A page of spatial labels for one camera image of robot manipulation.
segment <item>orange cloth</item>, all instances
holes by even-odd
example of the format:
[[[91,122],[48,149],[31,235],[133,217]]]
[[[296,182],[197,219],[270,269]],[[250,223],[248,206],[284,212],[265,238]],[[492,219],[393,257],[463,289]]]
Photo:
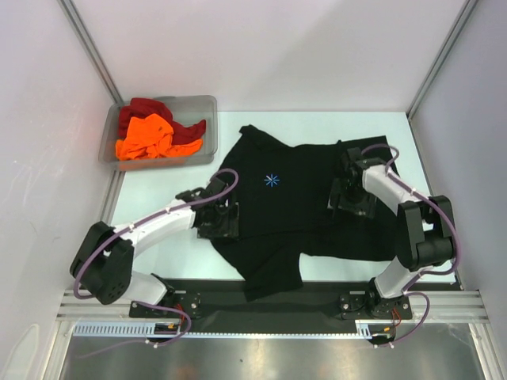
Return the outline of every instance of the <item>orange cloth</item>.
[[[116,141],[116,157],[120,161],[128,161],[189,156],[202,145],[202,139],[173,145],[173,128],[162,117],[153,114],[146,119],[131,118],[127,137]]]

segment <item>white table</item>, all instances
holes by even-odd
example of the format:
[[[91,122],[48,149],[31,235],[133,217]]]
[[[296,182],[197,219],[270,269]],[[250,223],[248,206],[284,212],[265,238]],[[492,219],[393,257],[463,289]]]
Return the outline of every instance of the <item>white table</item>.
[[[396,161],[400,176],[428,193],[416,146],[402,112],[219,112],[219,149],[210,165],[127,172],[112,217],[112,224],[134,221],[170,202],[176,194],[207,184],[210,176],[238,141],[239,128],[254,126],[288,145],[335,143],[337,140],[387,136],[401,151]],[[306,281],[368,281],[388,262],[312,257],[302,254],[299,269]],[[450,267],[446,263],[439,270]],[[167,238],[138,257],[134,269],[173,279],[242,279],[212,247],[188,230]],[[454,275],[428,275],[421,281],[454,283]]]

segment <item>blue starburst design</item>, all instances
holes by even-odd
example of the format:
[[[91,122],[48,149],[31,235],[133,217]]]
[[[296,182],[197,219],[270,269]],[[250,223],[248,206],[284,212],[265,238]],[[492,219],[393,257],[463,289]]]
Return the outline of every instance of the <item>blue starburst design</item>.
[[[264,182],[266,183],[266,186],[277,186],[278,185],[278,182],[280,182],[280,180],[278,179],[278,176],[273,176],[273,173],[271,173],[271,176],[266,176],[266,179],[264,180]]]

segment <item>white wall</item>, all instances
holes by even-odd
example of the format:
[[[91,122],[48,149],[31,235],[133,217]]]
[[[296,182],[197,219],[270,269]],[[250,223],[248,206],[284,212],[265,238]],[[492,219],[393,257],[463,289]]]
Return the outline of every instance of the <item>white wall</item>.
[[[32,378],[109,184],[97,151],[112,102],[55,0],[0,2],[0,51],[0,378],[35,323]]]
[[[125,99],[405,112],[464,0],[75,0]]]
[[[507,2],[483,0],[414,118],[429,180],[451,197],[468,289],[507,350]]]

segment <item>plastic container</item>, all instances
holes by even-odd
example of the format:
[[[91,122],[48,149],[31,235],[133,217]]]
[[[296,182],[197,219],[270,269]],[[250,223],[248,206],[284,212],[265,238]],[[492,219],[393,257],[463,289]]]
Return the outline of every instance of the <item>plastic container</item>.
[[[203,146],[191,156],[156,158],[151,160],[119,161],[115,154],[118,139],[118,116],[124,104],[114,104],[108,112],[102,135],[99,161],[115,169],[138,170],[163,168],[170,166],[203,165],[213,161],[218,147],[218,120],[216,113],[216,99],[212,96],[196,97],[156,97],[155,100],[164,103],[173,113],[174,119],[184,126],[191,126],[202,119],[206,120],[206,133],[203,135]]]

